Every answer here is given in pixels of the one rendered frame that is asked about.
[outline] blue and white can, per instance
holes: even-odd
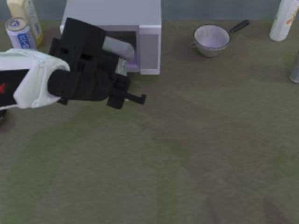
[[[30,26],[24,18],[11,18],[6,22],[5,26],[13,48],[36,49]]]

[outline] table surface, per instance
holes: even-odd
[[[299,85],[287,78],[299,24],[272,42],[271,21],[253,21],[209,59],[190,48],[206,23],[238,21],[164,21],[161,75],[131,76],[145,105],[9,110],[0,223],[299,223]],[[42,22],[40,50],[59,25]]]
[[[161,25],[161,0],[68,0],[67,17],[93,25]]]

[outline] gray wall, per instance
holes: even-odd
[[[40,19],[62,18],[66,0],[35,0]],[[162,0],[164,19],[274,19],[280,0]],[[9,17],[0,0],[0,19]]]

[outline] yellow bottle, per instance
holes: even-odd
[[[33,1],[7,0],[7,5],[12,17],[22,17],[28,22],[33,37],[36,41],[36,45],[40,45],[43,40],[43,31],[38,20]]]

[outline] can lid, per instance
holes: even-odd
[[[24,18],[14,17],[9,19],[5,26],[10,31],[20,31],[27,26],[27,22]]]

